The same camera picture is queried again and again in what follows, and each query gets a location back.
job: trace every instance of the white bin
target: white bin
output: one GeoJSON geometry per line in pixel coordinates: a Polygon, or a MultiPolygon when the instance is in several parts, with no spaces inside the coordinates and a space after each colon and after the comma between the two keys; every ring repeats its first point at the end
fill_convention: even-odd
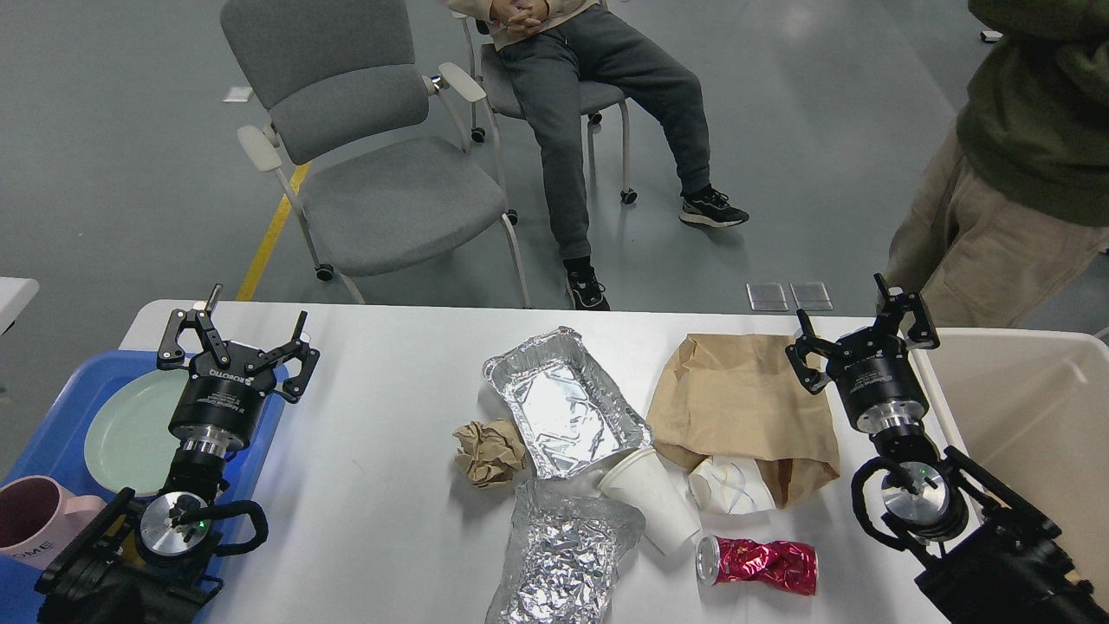
{"type": "Polygon", "coordinates": [[[1109,601],[1109,348],[1087,335],[942,329],[927,352],[971,459],[1062,529],[1109,601]]]}

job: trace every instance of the white table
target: white table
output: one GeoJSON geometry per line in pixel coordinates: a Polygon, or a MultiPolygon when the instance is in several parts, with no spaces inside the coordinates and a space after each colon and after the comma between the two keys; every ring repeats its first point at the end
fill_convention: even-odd
{"type": "MultiPolygon", "coordinates": [[[[191,304],[146,305],[121,349],[155,350],[170,310],[191,304]]],[[[662,366],[686,334],[797,329],[796,319],[771,316],[238,301],[221,303],[213,321],[226,340],[271,349],[288,340],[302,308],[322,357],[304,399],[286,408],[255,490],[269,541],[227,562],[227,586],[208,622],[481,622],[500,582],[513,499],[508,489],[469,485],[452,464],[450,434],[471,420],[511,418],[481,378],[487,358],[558,326],[573,328],[645,415],[662,366]]],[[[835,339],[872,321],[817,317],[814,326],[835,339]]],[[[916,362],[927,389],[928,365],[916,362]]],[[[856,524],[849,478],[875,451],[849,428],[835,395],[825,395],[843,477],[788,512],[705,522],[725,536],[813,544],[818,594],[761,583],[702,587],[692,542],[662,557],[644,539],[621,564],[609,622],[946,622],[913,583],[916,560],[856,524]]],[[[943,400],[930,401],[926,427],[943,448],[934,416],[946,419],[943,400]]]]}
{"type": "Polygon", "coordinates": [[[0,335],[6,333],[20,311],[39,291],[39,282],[23,277],[0,277],[0,335]]]}

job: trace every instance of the chair backrest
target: chair backrest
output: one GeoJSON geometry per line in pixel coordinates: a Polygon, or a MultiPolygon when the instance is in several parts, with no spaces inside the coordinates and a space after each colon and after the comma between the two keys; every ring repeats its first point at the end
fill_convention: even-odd
{"type": "Polygon", "coordinates": [[[228,0],[220,24],[293,162],[427,119],[404,0],[228,0]]]}

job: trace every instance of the pink mug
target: pink mug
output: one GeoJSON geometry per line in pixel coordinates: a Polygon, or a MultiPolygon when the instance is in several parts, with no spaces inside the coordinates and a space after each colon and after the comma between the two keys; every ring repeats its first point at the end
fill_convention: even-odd
{"type": "Polygon", "coordinates": [[[17,479],[0,488],[0,555],[45,570],[105,505],[49,477],[17,479]]]}

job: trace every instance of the crumpled aluminum foil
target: crumpled aluminum foil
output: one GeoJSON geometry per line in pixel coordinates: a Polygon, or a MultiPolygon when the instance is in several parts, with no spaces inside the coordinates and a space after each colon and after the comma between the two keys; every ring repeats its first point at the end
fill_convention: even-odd
{"type": "Polygon", "coordinates": [[[617,564],[645,525],[639,510],[619,501],[566,497],[536,480],[520,485],[486,624],[599,624],[617,564]]]}

